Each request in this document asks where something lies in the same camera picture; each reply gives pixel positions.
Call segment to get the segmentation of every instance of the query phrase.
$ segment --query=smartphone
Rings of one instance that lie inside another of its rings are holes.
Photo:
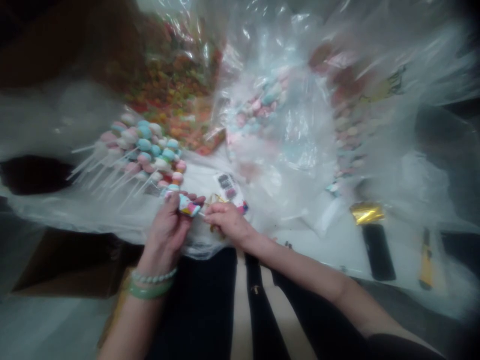
[[[397,279],[394,263],[390,255],[387,236],[382,225],[362,225],[371,274],[377,281],[393,281]]]

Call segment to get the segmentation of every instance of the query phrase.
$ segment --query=candy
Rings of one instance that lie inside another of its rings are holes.
[[[158,182],[158,187],[159,187],[159,188],[168,188],[169,185],[170,185],[170,184],[169,184],[168,182],[166,182],[165,180],[162,180],[162,181],[159,181],[159,182]]]
[[[138,136],[143,139],[151,139],[152,138],[152,130],[148,126],[139,126],[136,128]]]
[[[162,127],[157,123],[154,123],[154,122],[150,123],[150,130],[159,138],[162,138],[164,136]]]
[[[152,166],[152,164],[145,164],[143,165],[143,171],[145,171],[146,173],[149,173],[149,174],[153,174],[155,171],[157,171],[157,169],[155,167]]]
[[[170,184],[170,185],[168,186],[168,190],[175,191],[175,192],[179,192],[179,191],[180,191],[180,186],[175,185],[175,184]]]
[[[140,128],[140,127],[147,127],[149,128],[150,127],[150,122],[146,121],[146,120],[141,120],[138,122],[138,124],[136,125],[137,128]]]
[[[166,148],[165,150],[163,150],[162,156],[165,160],[169,162],[172,162],[175,159],[175,153],[169,148]]]
[[[166,138],[163,138],[163,139],[160,139],[158,141],[158,146],[162,147],[163,149],[165,149],[167,147],[167,139]]]
[[[129,150],[129,149],[132,148],[132,144],[125,141],[125,139],[123,137],[119,138],[116,141],[116,143],[117,143],[118,147],[120,147],[120,149],[123,149],[123,150]]]
[[[155,183],[159,182],[163,178],[164,178],[164,176],[159,172],[155,172],[151,175],[151,180]]]
[[[160,149],[158,145],[152,145],[150,151],[155,158],[158,158],[162,154],[162,149]]]
[[[179,142],[175,139],[170,139],[168,140],[166,147],[173,151],[177,151],[179,149]]]
[[[197,214],[200,212],[202,207],[193,203],[188,197],[186,197],[183,194],[179,194],[179,196],[180,196],[180,205],[178,207],[178,210],[182,214],[188,215],[191,218],[194,218],[195,216],[197,216]]]
[[[159,171],[168,171],[170,170],[170,164],[166,162],[163,158],[159,157],[155,159],[155,163],[152,166]]]
[[[174,185],[182,185],[183,181],[184,181],[184,176],[182,175],[181,172],[174,172],[173,175],[172,175],[172,184]]]
[[[138,174],[141,170],[142,167],[135,162],[130,162],[125,166],[125,172],[132,175]]]
[[[100,136],[100,140],[106,143],[106,145],[109,148],[116,148],[117,147],[117,141],[118,137],[111,131],[104,132]]]
[[[178,173],[183,174],[185,170],[187,170],[187,163],[183,160],[180,160],[176,166],[175,169]]]
[[[138,162],[142,165],[147,165],[147,164],[150,164],[152,162],[152,157],[150,156],[149,153],[146,153],[146,152],[142,152],[139,156],[138,156]]]
[[[128,127],[120,121],[115,121],[111,126],[111,132],[118,138],[122,136],[125,130],[128,130]]]
[[[135,120],[135,116],[129,113],[123,114],[120,117],[120,121],[125,125],[127,125],[128,127],[135,126],[135,124],[137,123],[137,121]]]
[[[147,139],[142,138],[136,142],[136,147],[142,150],[143,152],[146,152],[152,149],[152,143]]]
[[[139,135],[137,134],[137,129],[135,127],[131,127],[122,132],[121,137],[129,144],[135,144],[139,140]]]
[[[145,171],[141,171],[135,175],[135,179],[140,180],[141,182],[146,182],[148,179],[150,179],[150,174]]]

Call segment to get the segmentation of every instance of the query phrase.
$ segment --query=gold foil wrapper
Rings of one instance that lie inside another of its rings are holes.
[[[382,205],[376,202],[360,202],[350,208],[357,225],[365,225],[385,219]]]

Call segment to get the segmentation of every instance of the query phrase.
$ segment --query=cardboard box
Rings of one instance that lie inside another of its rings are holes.
[[[13,295],[107,299],[119,289],[125,269],[134,266],[143,246],[112,234],[49,229]]]

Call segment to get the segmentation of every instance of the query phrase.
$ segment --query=plastic bag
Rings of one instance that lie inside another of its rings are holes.
[[[92,21],[103,34],[90,50],[94,79],[121,94],[147,120],[162,125],[183,147],[210,154],[224,139],[218,133],[207,141],[203,134],[221,59],[221,39],[210,30],[222,27],[216,19],[224,18],[225,5],[138,0],[124,3],[112,16],[116,6],[107,4]]]
[[[304,47],[319,19],[280,2],[237,4],[232,12],[212,133],[226,130],[229,158],[252,206],[272,219],[300,217],[312,194],[298,196],[298,187],[319,192],[333,176],[332,156],[330,171],[319,171],[325,154],[335,153],[328,146],[334,132],[320,119],[329,119],[329,109]]]

